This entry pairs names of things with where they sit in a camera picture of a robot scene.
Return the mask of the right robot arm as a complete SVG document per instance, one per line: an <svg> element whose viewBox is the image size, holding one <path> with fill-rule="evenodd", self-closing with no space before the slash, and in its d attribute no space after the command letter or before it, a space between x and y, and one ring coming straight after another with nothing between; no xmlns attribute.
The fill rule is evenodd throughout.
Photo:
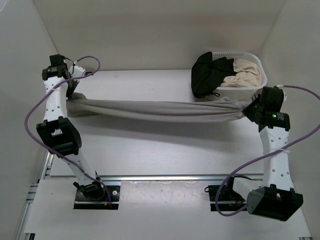
<svg viewBox="0 0 320 240"><path fill-rule="evenodd" d="M278 87L263 87L261 93L243 110L258 125L263 148L263 176L260 183L235 176L225 186L230 200L240 196L251 215L287 221L303 204L303 195L295 191L285 150L291 129L290 117L281 111L285 94Z"/></svg>

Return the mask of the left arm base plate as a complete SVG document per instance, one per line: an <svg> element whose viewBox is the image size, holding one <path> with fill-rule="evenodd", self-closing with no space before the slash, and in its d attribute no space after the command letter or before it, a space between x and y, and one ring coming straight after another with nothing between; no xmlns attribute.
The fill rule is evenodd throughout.
<svg viewBox="0 0 320 240"><path fill-rule="evenodd" d="M76 191L73 208L75 210L118 210L121 195L120 185L107 186L110 197L105 193L99 197L83 195L80 190Z"/></svg>

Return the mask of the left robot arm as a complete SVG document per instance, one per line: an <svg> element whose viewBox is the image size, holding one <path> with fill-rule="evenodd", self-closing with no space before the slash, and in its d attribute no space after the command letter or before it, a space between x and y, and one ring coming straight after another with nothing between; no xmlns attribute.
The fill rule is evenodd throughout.
<svg viewBox="0 0 320 240"><path fill-rule="evenodd" d="M51 153L61 158L76 176L74 186L85 197L94 201L109 201L109 191L101 182L81 153L82 139L79 131L68 119L67 101L85 76L85 69L74 62L68 67L68 58L55 54L49 57L50 65L43 69L42 80L48 95L42 123L36 131Z"/></svg>

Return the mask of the grey trousers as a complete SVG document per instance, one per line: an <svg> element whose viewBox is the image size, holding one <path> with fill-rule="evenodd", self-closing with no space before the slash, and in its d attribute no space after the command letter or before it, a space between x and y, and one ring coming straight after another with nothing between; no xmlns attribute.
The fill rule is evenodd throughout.
<svg viewBox="0 0 320 240"><path fill-rule="evenodd" d="M207 124L239 120L251 101L222 97L214 101L129 101L88 99L75 92L66 101L70 118L108 116L139 121Z"/></svg>

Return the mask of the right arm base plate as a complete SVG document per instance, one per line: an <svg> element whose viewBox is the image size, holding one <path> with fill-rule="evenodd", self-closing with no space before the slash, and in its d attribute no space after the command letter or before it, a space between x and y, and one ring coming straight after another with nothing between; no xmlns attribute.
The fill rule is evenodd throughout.
<svg viewBox="0 0 320 240"><path fill-rule="evenodd" d="M216 212L215 197L219 185L208 185L204 192L209 195L210 211ZM223 186L218 197L218 207L221 212L235 212L246 205L246 201L230 187Z"/></svg>

